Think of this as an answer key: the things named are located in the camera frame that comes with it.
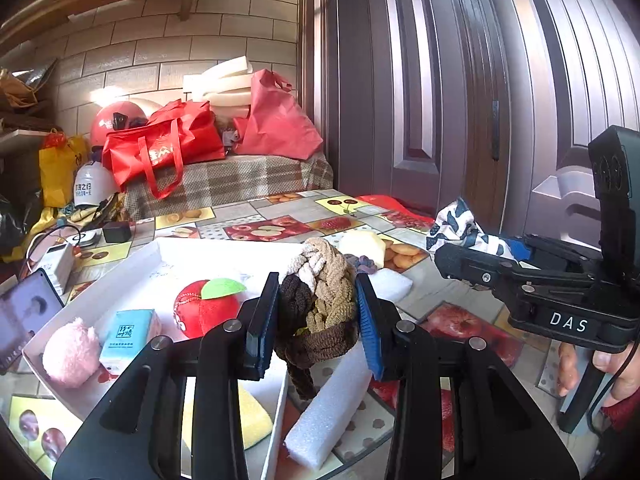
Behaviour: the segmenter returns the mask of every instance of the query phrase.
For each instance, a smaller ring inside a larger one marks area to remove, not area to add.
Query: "red cloth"
[[[264,69],[251,79],[251,112],[235,118],[238,155],[279,155],[307,160],[322,144],[314,124],[290,94],[291,84]]]
[[[214,120],[208,102],[172,101],[153,113],[146,126],[107,135],[102,164],[121,190],[126,182],[145,174],[153,196],[166,198],[180,185],[184,164],[225,158]],[[153,170],[172,163],[175,181],[158,191]]]
[[[608,408],[602,408],[602,412],[611,420],[613,429],[621,431],[628,423],[638,404],[640,404],[640,388],[631,397],[627,397]]]
[[[433,218],[429,216],[421,216],[416,213],[412,213],[407,208],[405,208],[398,200],[388,195],[361,195],[355,197],[357,200],[362,200],[363,202],[367,202],[371,205],[377,205],[379,207],[383,207],[384,209],[391,209],[393,211],[399,211],[404,213],[405,215],[412,216],[417,218],[418,220],[424,220],[425,222],[429,222],[433,224]]]

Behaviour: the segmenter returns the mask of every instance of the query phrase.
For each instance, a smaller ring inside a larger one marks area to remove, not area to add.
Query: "green felt leaf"
[[[209,280],[202,287],[200,297],[203,300],[213,300],[214,298],[222,298],[223,296],[231,296],[238,292],[243,292],[246,287],[236,280],[230,280],[229,278],[216,278],[215,280]]]

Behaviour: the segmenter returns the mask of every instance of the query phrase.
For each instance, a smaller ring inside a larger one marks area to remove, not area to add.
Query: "white foam strip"
[[[358,341],[341,359],[284,440],[292,459],[318,470],[347,428],[362,402],[371,372]]]

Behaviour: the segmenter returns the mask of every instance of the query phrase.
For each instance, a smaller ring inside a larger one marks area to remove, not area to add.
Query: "plaid blanket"
[[[174,178],[174,168],[156,171],[159,189]],[[261,196],[329,189],[333,185],[334,172],[322,152],[304,161],[271,155],[231,155],[225,160],[186,165],[182,185],[164,200],[151,195],[143,178],[131,182],[124,209],[132,220],[142,220]]]

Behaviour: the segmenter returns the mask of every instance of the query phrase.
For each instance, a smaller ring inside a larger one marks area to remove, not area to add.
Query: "brown door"
[[[462,195],[497,230],[509,105],[490,0],[302,1],[302,100],[336,186],[431,214]]]
[[[612,0],[494,1],[510,3],[497,13],[509,71],[520,74],[505,231],[597,246],[586,147],[610,124],[638,130],[638,42]]]

